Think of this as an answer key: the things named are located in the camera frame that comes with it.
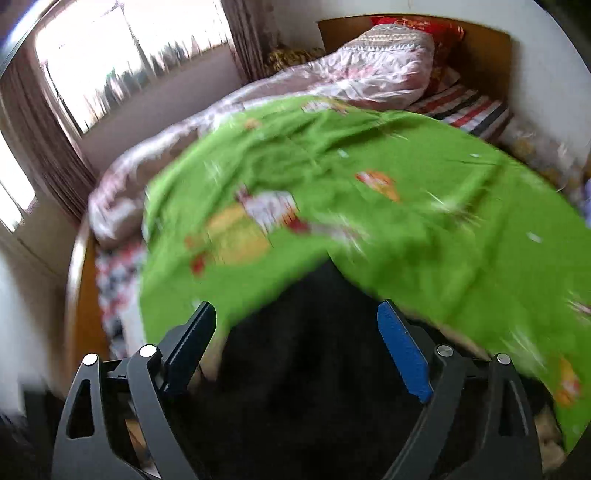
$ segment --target metal screw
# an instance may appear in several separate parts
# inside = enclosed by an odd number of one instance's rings
[[[89,367],[94,365],[98,359],[99,356],[96,353],[89,353],[82,359],[82,363]]]
[[[511,363],[511,357],[506,353],[499,353],[496,356],[496,360],[502,365],[509,365]]]
[[[452,356],[453,348],[449,345],[439,345],[437,347],[437,353],[441,356]]]
[[[150,358],[156,353],[156,347],[154,345],[144,345],[139,349],[139,354],[145,358]]]

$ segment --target wooden bed frame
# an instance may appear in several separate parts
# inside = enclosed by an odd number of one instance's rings
[[[425,15],[387,14],[420,18]],[[506,99],[511,79],[512,41],[508,34],[468,22],[457,21],[466,37],[452,53],[450,65],[462,74],[462,82],[494,98]],[[371,15],[335,18],[318,23],[327,52],[371,28]],[[588,162],[591,174],[591,158]],[[67,286],[65,346],[66,369],[70,378],[89,352],[108,358],[109,346],[101,325],[95,270],[96,240],[85,219],[80,227]]]

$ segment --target green bed sheet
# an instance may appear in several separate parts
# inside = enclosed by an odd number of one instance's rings
[[[144,226],[150,342],[202,300],[227,335],[330,257],[367,293],[542,379],[569,449],[591,419],[591,231],[535,173],[457,129],[279,100],[235,115],[160,174]]]

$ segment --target window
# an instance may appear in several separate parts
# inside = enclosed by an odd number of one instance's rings
[[[76,0],[37,34],[36,48],[57,102],[83,134],[229,37],[219,0]]]
[[[0,220],[11,232],[34,199],[33,187],[0,134]]]

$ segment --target curtain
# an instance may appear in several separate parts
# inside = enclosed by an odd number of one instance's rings
[[[273,6],[269,0],[221,0],[237,64],[247,82],[267,76],[265,63],[279,44]]]
[[[96,175],[47,102],[25,45],[0,79],[3,123],[8,125],[2,134],[33,186],[79,223]]]

